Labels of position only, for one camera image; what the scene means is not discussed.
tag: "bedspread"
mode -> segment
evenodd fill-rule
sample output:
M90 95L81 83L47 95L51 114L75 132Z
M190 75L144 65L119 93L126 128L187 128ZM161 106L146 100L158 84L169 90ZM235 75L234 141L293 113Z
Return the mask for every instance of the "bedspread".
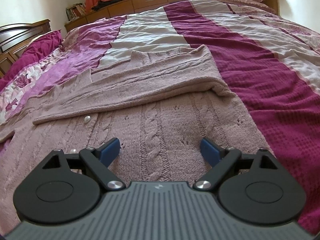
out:
M299 223L315 234L320 225L320 35L261 9L184 1L72 30L63 43L63 58L15 102L10 118L30 97L88 68L112 74L107 66L127 59L132 50L196 49L202 44L275 156L305 189L307 204ZM2 154L0 161L6 157Z

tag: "bed frame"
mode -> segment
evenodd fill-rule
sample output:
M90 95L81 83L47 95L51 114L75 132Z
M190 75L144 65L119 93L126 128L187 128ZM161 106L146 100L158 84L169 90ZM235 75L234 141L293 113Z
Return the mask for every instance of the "bed frame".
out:
M51 30L49 22L47 19L32 24L18 23L0 27L0 78L20 58L33 38Z

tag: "bed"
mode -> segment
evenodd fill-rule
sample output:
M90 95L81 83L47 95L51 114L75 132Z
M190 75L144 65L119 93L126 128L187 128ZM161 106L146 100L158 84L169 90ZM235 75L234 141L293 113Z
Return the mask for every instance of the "bed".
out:
M19 221L12 203L14 189L54 148L68 153L118 137L122 149L110 169L126 183L192 182L209 168L198 151L200 138L208 136L247 153L259 147L270 149L307 193L299 224L316 234L320 229L320 34L257 3L183 1L98 20L70 31L65 41L49 38L48 42L55 42L53 50L21 67L2 87L0 233L8 233ZM33 45L41 42L40 38ZM165 66L175 56L181 66L176 64L168 72ZM202 67L202 57L208 60L206 67L216 68L219 74ZM152 65L157 69L149 73L149 64L160 61L165 70ZM192 62L201 67L196 69ZM172 76L187 68L192 68L190 74ZM138 73L148 78L140 80ZM141 90L132 87L132 80L151 80L148 75L157 75L152 76L153 87L150 83ZM160 87L166 77L174 85ZM229 104L228 117L222 117L219 109L213 111L212 104L209 107L214 95L208 89L219 95L221 105ZM226 95L240 101L233 104L223 99ZM194 120L183 119L189 113L186 109ZM168 123L161 113L175 121ZM168 127L174 127L176 137L161 133ZM183 152L171 153L181 147Z

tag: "cable knit pattern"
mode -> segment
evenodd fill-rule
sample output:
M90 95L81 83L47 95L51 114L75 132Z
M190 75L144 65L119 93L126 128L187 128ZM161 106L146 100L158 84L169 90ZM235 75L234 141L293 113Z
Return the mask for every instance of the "cable knit pattern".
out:
M68 153L118 137L120 155L109 169L127 185L132 180L193 184L210 169L199 150L204 136L244 152L268 148L205 46L135 51L125 61L86 70L30 98L0 126L0 141L12 135L0 157L2 234L19 221L12 203L15 188L54 148Z

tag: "ribbed gray surface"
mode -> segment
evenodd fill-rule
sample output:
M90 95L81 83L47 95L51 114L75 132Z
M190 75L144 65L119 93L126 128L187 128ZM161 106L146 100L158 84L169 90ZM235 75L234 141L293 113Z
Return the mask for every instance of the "ribbed gray surface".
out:
M242 223L217 204L210 193L186 182L133 182L105 195L83 219L59 227L21 223L8 240L309 240L296 223L274 228Z

